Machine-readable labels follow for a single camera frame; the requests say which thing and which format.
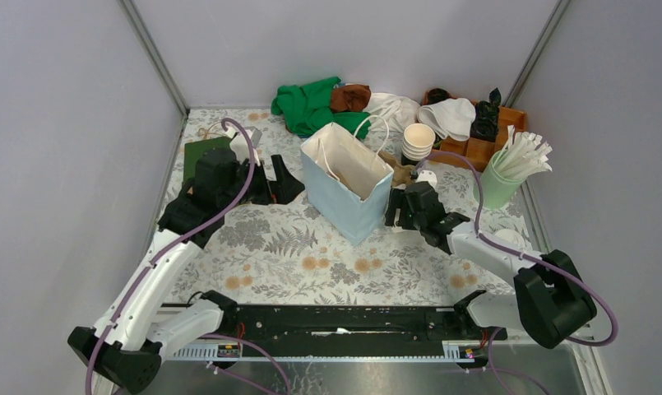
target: metal frame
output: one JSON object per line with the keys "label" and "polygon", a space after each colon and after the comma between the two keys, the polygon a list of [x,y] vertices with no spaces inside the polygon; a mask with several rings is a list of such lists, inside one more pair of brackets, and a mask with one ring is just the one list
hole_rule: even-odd
{"label": "metal frame", "polygon": [[181,118],[181,128],[178,131],[178,138],[174,139],[174,145],[173,148],[171,149],[169,168],[166,170],[166,172],[164,173],[164,178],[161,180],[161,190],[159,194],[160,200],[154,207],[154,213],[151,215],[153,221],[151,223],[151,226],[149,227],[149,232],[147,232],[146,237],[144,238],[144,244],[142,245],[141,248],[141,256],[144,256],[144,254],[146,254],[146,250],[149,248],[149,244],[151,244],[151,240],[154,237],[154,233],[156,232],[156,226],[157,226],[156,222],[159,220],[161,210],[164,208],[164,197],[166,196],[166,193],[168,192],[169,189],[169,181],[171,180],[171,174],[174,171],[176,158],[178,157],[178,148],[180,147],[180,142],[183,140],[183,134],[185,133],[186,126],[187,126],[187,115],[184,115]]}
{"label": "metal frame", "polygon": [[154,65],[156,73],[164,83],[166,90],[169,92],[169,95],[176,104],[176,107],[178,107],[178,111],[183,117],[187,117],[187,113],[189,111],[187,103],[185,102],[183,95],[181,95],[178,85],[176,85],[174,78],[169,72],[169,69],[166,67],[166,63],[161,57],[159,50],[156,48],[154,39],[151,38],[151,34],[146,28],[144,20],[141,19],[141,15],[139,14],[139,11],[137,10],[133,0],[118,0],[118,2],[122,6],[123,11],[125,11],[125,17],[130,22],[130,25],[132,25],[132,28],[135,31],[135,35],[139,39],[141,45],[144,47],[146,54],[149,56],[151,64]]}
{"label": "metal frame", "polygon": [[[169,161],[172,169],[173,163],[175,162],[178,153],[178,145],[183,135],[183,130],[187,122],[187,116],[190,108],[187,106],[187,103],[183,98],[183,95],[181,94],[178,85],[171,76],[169,69],[166,67],[165,62],[161,57],[160,52],[157,49],[148,29],[146,28],[146,25],[142,20],[141,15],[137,10],[137,7],[134,4],[133,0],[118,0],[118,2],[123,8],[125,12],[125,16],[130,22],[132,28],[134,29],[137,38],[140,40],[143,48],[145,49],[152,65],[155,68],[156,73],[159,75],[161,81],[164,83],[164,86],[166,87],[166,90],[169,92],[169,95],[171,96],[171,99],[174,101],[174,104],[178,108],[178,111],[183,116],[183,123],[180,130],[180,138],[174,140],[173,155],[171,156],[171,159]],[[539,34],[539,38],[536,40],[534,48],[531,50],[529,57],[526,59],[525,64],[522,67],[519,75],[517,76],[515,83],[510,89],[507,98],[504,100],[503,105],[507,107],[513,107],[520,98],[522,92],[525,89],[526,83],[529,80],[531,73],[533,72],[537,62],[539,61],[539,58],[541,57],[541,54],[546,48],[546,45],[549,43],[554,31],[558,27],[560,20],[562,19],[563,15],[565,14],[571,2],[572,0],[559,0],[556,6],[554,7],[551,16],[546,21],[544,28]],[[171,172],[168,171],[164,176],[164,181],[162,183],[162,189],[161,189],[162,190],[161,196],[165,195],[166,188],[168,187],[170,173]],[[539,204],[536,201],[535,192],[529,182],[524,182],[522,184],[520,192],[525,204],[525,213],[527,214],[526,217],[527,217],[528,225],[530,225],[530,230],[532,233],[531,242],[535,249],[538,249],[539,251],[546,253],[551,250],[551,243],[542,220]],[[160,208],[161,205],[158,205],[155,208],[154,218],[158,216],[158,213],[160,212]],[[152,233],[153,232],[148,233],[149,236],[148,239],[145,240],[144,251],[146,251],[148,244],[150,243],[150,236]],[[172,314],[172,312],[170,312],[169,310],[172,309],[169,308],[160,309],[160,313],[157,314],[160,316],[159,317],[160,319],[156,319],[156,321],[158,322],[161,319],[163,319],[164,316],[161,314],[167,314],[167,316],[169,315],[169,313]],[[585,382],[586,388],[591,389],[594,387],[594,385],[590,385],[590,379],[591,376],[596,376],[597,378],[599,378],[599,382],[602,383],[602,386],[604,387],[604,391],[607,394],[611,394],[609,381],[606,377],[606,373],[604,372],[604,367],[600,363],[598,351],[590,347],[585,347],[585,349],[586,351],[590,352],[590,354],[587,354],[586,356],[592,357],[591,359],[593,360],[593,363],[597,368],[595,369],[594,372],[590,372],[588,370],[586,372],[587,374],[583,374],[583,381]],[[103,379],[97,374],[95,375],[95,377],[98,378],[98,380],[94,381],[95,393],[97,395],[103,393],[104,394],[112,393],[114,389],[112,383],[110,383],[107,379]]]}
{"label": "metal frame", "polygon": [[539,38],[536,40],[536,44],[534,44],[534,48],[532,48],[525,65],[522,67],[520,75],[517,76],[514,85],[512,85],[512,89],[510,89],[510,93],[502,103],[505,107],[512,107],[517,102],[517,99],[520,98],[532,70],[534,70],[536,63],[541,57],[541,53],[549,43],[553,32],[558,27],[558,23],[563,18],[563,14],[565,14],[571,2],[572,0],[558,0],[556,7],[554,7],[553,12],[551,12],[551,16],[549,16],[549,20],[546,21],[546,25],[544,25],[544,28],[541,30],[541,34],[539,34]]}

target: light blue paper bag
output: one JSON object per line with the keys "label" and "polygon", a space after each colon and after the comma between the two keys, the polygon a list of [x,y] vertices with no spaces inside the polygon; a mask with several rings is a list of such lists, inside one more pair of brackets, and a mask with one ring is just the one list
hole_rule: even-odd
{"label": "light blue paper bag", "polygon": [[[370,115],[354,134],[371,118],[380,117]],[[384,123],[387,137],[377,153],[389,138]],[[383,223],[394,170],[337,123],[315,132],[301,152],[309,202],[353,245],[361,243]]]}

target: dark green notebook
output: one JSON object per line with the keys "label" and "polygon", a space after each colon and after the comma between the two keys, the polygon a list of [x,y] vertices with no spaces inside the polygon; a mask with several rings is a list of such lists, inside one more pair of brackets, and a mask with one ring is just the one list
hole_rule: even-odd
{"label": "dark green notebook", "polygon": [[189,142],[185,145],[185,159],[183,160],[183,181],[195,177],[195,164],[197,160],[205,155],[205,152],[215,148],[226,148],[231,139],[228,137],[217,137],[201,142]]}

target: stacked paper cups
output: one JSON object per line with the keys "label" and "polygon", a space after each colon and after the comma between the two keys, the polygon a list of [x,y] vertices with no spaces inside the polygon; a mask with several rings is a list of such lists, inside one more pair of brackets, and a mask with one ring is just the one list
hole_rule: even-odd
{"label": "stacked paper cups", "polygon": [[414,123],[403,132],[403,146],[401,148],[404,158],[410,161],[419,161],[430,155],[435,142],[435,132],[428,125]]}

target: wooden tray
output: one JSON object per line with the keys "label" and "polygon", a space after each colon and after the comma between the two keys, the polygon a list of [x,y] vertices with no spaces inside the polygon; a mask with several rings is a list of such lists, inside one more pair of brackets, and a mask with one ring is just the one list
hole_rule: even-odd
{"label": "wooden tray", "polygon": [[[428,92],[425,92],[424,101],[427,99]],[[494,153],[500,151],[502,146],[507,142],[507,126],[515,125],[515,133],[524,132],[527,130],[527,115],[526,112],[519,109],[510,109],[508,107],[500,106],[500,114],[498,115],[498,136],[495,137],[495,142],[486,142],[478,138],[470,138],[465,142],[458,142],[451,137],[442,140],[439,150],[434,152],[449,151],[456,154],[466,156],[471,164],[478,171],[484,171],[488,162]],[[448,165],[462,167],[468,169],[469,166],[464,161],[454,156],[437,156],[431,160]]]}

